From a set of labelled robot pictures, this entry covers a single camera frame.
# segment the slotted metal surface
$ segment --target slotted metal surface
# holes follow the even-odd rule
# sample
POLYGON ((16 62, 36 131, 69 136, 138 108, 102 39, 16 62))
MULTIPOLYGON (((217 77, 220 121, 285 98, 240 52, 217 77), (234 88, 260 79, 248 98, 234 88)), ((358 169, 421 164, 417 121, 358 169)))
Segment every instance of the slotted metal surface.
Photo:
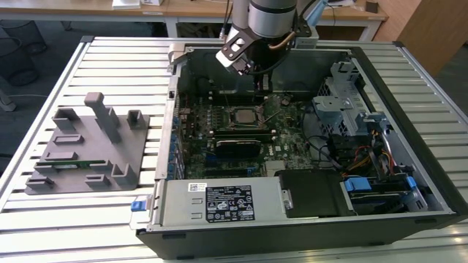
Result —
MULTIPOLYGON (((129 205, 136 196, 148 195, 153 190, 165 94, 172 79, 165 71, 168 47, 173 41, 96 37, 92 43, 80 44, 0 181, 1 262, 162 262, 129 228, 129 205), (104 103, 114 107, 117 114, 140 109, 150 115, 140 187, 125 192, 28 196, 24 194, 25 181, 54 127, 50 116, 57 107, 73 107, 77 114, 90 115, 82 99, 86 92, 96 91, 104 93, 104 103)), ((196 41, 216 43, 212 40, 196 41)), ((417 64, 409 63, 412 59, 404 55, 404 50, 392 44, 324 41, 321 45, 361 46, 468 200, 468 126, 446 95, 417 64)), ((378 109, 372 94, 369 99, 378 109)), ((466 262, 466 223, 424 231, 385 246, 249 255, 197 262, 318 262, 329 259, 336 262, 466 262)))

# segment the green circuit board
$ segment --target green circuit board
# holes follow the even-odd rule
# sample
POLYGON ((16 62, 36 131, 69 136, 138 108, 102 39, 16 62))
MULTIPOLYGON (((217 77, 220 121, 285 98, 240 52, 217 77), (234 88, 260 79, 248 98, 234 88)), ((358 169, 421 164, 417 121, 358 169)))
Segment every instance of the green circuit board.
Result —
POLYGON ((313 168, 310 153, 301 135, 300 117, 304 112, 301 102, 284 102, 282 95, 270 95, 260 106, 212 106, 209 101, 200 99, 189 110, 185 119, 184 149, 185 149, 185 178, 214 178, 209 171, 222 173, 222 178, 266 176, 266 161, 281 161, 285 169, 313 168), (260 123, 232 125, 232 116, 238 110, 250 108, 260 123), (214 142, 209 131, 229 129, 266 129, 274 130, 273 140, 262 143, 260 154, 250 159, 216 159, 214 142))

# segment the gray 3d-printed holder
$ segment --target gray 3d-printed holder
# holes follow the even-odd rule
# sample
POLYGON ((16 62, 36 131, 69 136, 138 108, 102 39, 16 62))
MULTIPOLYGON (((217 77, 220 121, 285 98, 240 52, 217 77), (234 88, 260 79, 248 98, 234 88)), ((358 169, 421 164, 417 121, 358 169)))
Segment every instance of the gray 3d-printed holder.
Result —
POLYGON ((149 116, 138 110, 117 116, 102 100, 101 93, 85 96, 96 117, 78 116, 72 108, 57 110, 57 128, 26 181, 28 195, 137 187, 149 116))

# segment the mesh trash can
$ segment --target mesh trash can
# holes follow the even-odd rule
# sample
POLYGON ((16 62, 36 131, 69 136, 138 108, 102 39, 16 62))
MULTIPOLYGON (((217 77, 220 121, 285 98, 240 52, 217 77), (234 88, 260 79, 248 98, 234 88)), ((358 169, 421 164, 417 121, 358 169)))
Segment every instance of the mesh trash can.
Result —
POLYGON ((33 82, 38 72, 17 38, 0 38, 0 76, 12 86, 33 82))
POLYGON ((21 40, 28 54, 36 55, 46 49, 34 21, 0 20, 0 27, 8 36, 21 40))

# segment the power supply label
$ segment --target power supply label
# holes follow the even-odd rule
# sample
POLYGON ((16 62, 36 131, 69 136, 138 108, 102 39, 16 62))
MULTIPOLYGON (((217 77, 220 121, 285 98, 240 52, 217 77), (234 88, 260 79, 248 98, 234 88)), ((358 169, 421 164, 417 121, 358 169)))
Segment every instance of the power supply label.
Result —
POLYGON ((208 223, 254 220, 249 185, 206 187, 208 223))

